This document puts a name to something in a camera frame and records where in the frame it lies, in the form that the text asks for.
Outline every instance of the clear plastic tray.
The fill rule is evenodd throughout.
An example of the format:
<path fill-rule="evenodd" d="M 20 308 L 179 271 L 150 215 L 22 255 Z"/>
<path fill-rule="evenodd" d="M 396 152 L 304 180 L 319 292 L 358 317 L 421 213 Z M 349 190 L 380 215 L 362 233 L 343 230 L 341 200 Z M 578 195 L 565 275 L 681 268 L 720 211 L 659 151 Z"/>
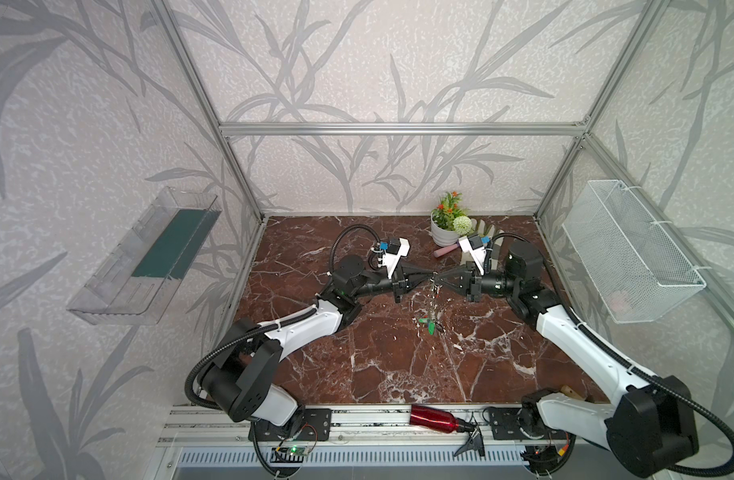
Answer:
<path fill-rule="evenodd" d="M 154 325 L 220 215 L 217 195 L 165 187 L 68 311 L 93 325 Z"/>

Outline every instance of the red metal bottle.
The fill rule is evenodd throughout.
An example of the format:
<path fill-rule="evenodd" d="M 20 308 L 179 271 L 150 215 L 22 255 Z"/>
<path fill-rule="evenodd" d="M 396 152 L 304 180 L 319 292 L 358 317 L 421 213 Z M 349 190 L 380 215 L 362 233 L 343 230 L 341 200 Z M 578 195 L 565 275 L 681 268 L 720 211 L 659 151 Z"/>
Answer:
<path fill-rule="evenodd" d="M 466 420 L 456 418 L 450 412 L 423 405 L 410 406 L 410 425 L 421 426 L 437 432 L 473 432 L 474 426 Z"/>

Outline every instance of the green object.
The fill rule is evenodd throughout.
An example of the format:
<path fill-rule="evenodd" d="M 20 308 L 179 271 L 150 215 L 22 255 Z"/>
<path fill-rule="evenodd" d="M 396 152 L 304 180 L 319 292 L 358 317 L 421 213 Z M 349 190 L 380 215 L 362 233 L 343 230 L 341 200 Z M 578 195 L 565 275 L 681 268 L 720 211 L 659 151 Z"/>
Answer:
<path fill-rule="evenodd" d="M 430 322 L 429 317 L 424 316 L 421 319 L 418 319 L 418 323 L 422 323 L 423 325 L 428 324 L 429 325 L 429 334 L 433 335 L 434 331 L 436 330 L 436 323 Z"/>
<path fill-rule="evenodd" d="M 219 211 L 178 210 L 132 276 L 182 280 L 219 215 Z"/>

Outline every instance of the potted plant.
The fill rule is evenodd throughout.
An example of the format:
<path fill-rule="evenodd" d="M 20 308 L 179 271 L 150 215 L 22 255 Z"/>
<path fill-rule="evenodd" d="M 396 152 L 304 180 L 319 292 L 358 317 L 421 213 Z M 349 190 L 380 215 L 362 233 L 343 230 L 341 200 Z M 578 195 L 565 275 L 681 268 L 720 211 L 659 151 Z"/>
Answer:
<path fill-rule="evenodd" d="M 473 231 L 466 210 L 458 206 L 462 196 L 458 192 L 447 192 L 439 199 L 439 205 L 431 212 L 431 236 L 439 246 L 452 245 L 461 236 Z"/>

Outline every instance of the white flower pot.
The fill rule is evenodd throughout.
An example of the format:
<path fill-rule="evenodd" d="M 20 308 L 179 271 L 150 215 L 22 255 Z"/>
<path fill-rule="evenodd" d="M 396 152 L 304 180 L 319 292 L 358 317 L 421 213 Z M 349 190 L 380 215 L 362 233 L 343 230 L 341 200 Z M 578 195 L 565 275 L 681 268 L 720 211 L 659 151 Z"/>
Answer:
<path fill-rule="evenodd" d="M 452 245 L 458 241 L 460 237 L 454 230 L 445 230 L 436 224 L 434 216 L 431 216 L 431 237 L 434 243 L 439 246 Z"/>

